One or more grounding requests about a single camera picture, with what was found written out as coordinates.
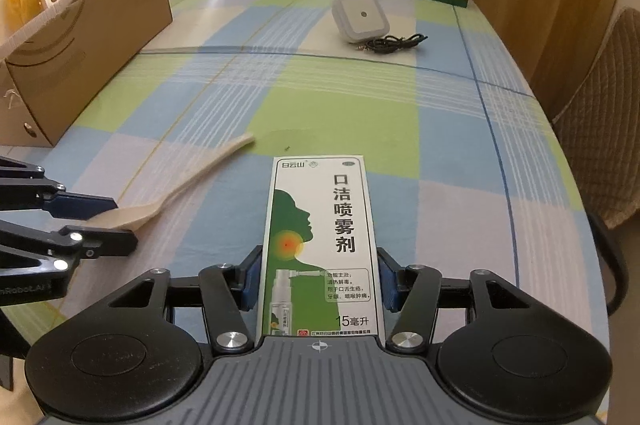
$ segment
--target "chair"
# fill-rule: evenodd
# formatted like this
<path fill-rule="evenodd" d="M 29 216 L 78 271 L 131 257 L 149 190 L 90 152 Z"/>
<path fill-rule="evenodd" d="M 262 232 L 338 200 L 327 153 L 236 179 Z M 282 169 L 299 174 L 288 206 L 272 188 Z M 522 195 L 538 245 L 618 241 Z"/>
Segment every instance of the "chair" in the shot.
<path fill-rule="evenodd" d="M 609 233 L 640 208 L 640 12 L 625 9 L 574 97 L 554 120 L 587 207 L 596 247 L 616 280 L 613 313 L 628 273 Z"/>

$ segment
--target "spray bottle illustration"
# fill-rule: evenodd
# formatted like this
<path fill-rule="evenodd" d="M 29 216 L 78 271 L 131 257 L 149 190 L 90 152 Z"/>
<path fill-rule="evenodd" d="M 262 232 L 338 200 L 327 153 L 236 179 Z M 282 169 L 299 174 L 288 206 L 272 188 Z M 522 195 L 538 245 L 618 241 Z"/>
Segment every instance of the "spray bottle illustration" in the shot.
<path fill-rule="evenodd" d="M 292 277 L 320 277 L 324 271 L 295 271 L 277 269 L 271 289 L 271 335 L 290 335 L 293 305 L 291 304 Z"/>

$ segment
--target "black cable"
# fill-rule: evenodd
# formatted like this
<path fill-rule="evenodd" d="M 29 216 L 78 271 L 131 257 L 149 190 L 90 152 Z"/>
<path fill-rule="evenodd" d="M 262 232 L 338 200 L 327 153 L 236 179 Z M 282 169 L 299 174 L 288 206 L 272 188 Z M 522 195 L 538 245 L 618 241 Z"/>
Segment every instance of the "black cable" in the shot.
<path fill-rule="evenodd" d="M 421 33 L 416 33 L 412 37 L 407 39 L 398 38 L 393 35 L 387 35 L 381 39 L 373 39 L 368 40 L 364 43 L 364 45 L 360 46 L 360 49 L 373 51 L 374 53 L 393 53 L 398 50 L 405 50 L 409 48 L 414 48 L 423 40 L 426 40 L 428 37 Z"/>

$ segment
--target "white square device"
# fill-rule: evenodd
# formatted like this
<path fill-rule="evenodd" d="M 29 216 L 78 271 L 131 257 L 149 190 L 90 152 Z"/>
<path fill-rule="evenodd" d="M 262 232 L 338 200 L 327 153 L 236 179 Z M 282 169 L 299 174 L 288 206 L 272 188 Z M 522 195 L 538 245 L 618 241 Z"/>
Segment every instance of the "white square device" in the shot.
<path fill-rule="evenodd" d="M 334 0 L 331 13 L 347 42 L 364 42 L 389 33 L 389 21 L 378 0 Z"/>

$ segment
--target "table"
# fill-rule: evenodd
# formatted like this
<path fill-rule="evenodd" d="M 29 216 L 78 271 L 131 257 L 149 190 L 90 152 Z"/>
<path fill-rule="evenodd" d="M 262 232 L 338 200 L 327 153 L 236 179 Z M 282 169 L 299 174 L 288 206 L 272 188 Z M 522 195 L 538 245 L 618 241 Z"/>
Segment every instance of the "table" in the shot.
<path fill-rule="evenodd" d="M 5 308 L 33 342 L 151 267 L 196 275 L 262 243 L 276 155 L 363 154 L 378 246 L 446 277 L 495 271 L 608 346 L 598 259 L 574 179 L 526 81 L 478 8 L 379 0 L 376 55 L 340 41 L 332 0 L 176 0 L 174 22 L 54 149 L 2 148 L 69 190 L 149 202 L 221 142 L 257 143 L 140 231 L 127 259 L 84 261 L 66 299 Z M 46 212 L 2 217 L 44 230 Z M 463 324 L 441 313 L 436 339 Z M 178 323 L 203 337 L 197 312 Z M 602 410 L 607 408 L 603 402 Z"/>

